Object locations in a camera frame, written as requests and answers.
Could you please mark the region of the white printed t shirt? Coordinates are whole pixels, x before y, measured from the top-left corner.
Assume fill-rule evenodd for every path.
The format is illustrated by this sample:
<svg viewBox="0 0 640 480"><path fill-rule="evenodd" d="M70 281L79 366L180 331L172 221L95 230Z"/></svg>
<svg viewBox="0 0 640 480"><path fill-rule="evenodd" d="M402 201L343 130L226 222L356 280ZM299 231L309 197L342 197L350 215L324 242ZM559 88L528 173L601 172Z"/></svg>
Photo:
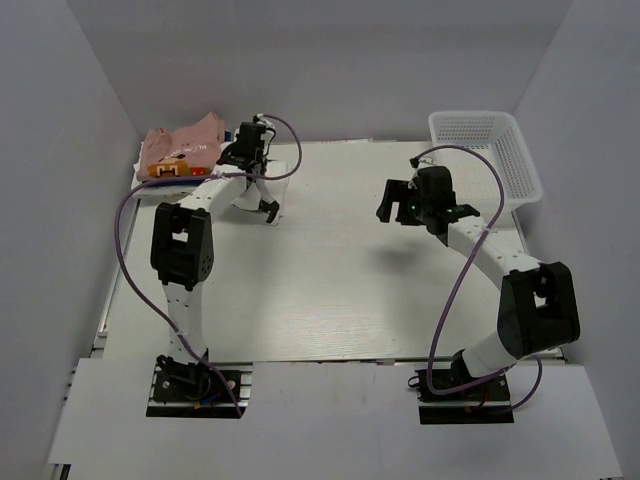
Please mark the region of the white printed t shirt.
<svg viewBox="0 0 640 480"><path fill-rule="evenodd" d="M247 189L232 205L240 210L260 214L266 224L275 226L281 216L289 179L255 180L245 179Z"/></svg>

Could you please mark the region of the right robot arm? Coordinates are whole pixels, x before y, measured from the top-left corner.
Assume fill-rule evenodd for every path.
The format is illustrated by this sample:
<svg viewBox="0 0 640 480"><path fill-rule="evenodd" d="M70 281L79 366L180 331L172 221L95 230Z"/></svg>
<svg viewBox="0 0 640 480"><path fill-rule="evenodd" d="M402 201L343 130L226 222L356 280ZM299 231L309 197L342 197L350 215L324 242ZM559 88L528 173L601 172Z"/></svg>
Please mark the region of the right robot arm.
<svg viewBox="0 0 640 480"><path fill-rule="evenodd" d="M449 170L421 168L410 180L389 179L376 211L383 222L422 226L477 267L498 289L495 330L457 352L450 366L453 390L472 399L488 379L523 358L577 341L581 334L574 282L562 262L544 263L509 247L469 204L456 200Z"/></svg>

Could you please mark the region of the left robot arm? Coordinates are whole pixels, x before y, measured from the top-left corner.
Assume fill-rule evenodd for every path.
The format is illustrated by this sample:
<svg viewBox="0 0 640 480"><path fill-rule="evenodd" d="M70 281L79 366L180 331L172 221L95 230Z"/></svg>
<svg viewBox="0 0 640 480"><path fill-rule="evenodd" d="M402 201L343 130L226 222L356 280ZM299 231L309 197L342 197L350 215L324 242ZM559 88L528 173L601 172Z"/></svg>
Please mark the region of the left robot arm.
<svg viewBox="0 0 640 480"><path fill-rule="evenodd" d="M232 204L278 218L280 204L259 177L267 173L267 150L274 125L263 116L243 122L224 148L213 170L176 203L162 203L155 212L151 266L157 272L173 322L167 356L182 363L208 357L202 328L202 286L214 266L213 223Z"/></svg>

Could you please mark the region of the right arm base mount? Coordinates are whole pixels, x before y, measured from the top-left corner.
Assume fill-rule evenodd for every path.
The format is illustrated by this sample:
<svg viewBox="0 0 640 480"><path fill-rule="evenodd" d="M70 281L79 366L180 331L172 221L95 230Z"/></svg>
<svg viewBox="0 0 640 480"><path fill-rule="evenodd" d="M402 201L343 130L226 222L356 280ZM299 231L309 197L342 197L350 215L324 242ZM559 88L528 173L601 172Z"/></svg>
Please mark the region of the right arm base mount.
<svg viewBox="0 0 640 480"><path fill-rule="evenodd" d="M434 394L427 385L427 368L416 369L407 387L417 394L421 425L512 424L511 395L504 374L462 392Z"/></svg>

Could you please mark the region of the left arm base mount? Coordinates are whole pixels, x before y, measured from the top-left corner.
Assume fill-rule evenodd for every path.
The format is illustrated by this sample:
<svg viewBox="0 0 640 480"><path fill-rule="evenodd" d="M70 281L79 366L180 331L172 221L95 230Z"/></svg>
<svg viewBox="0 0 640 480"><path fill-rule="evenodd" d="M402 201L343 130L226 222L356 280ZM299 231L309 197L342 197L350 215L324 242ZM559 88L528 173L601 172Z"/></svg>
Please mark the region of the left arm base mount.
<svg viewBox="0 0 640 480"><path fill-rule="evenodd" d="M156 358L148 395L148 418L240 419L251 390L250 367L222 369L220 374L201 363Z"/></svg>

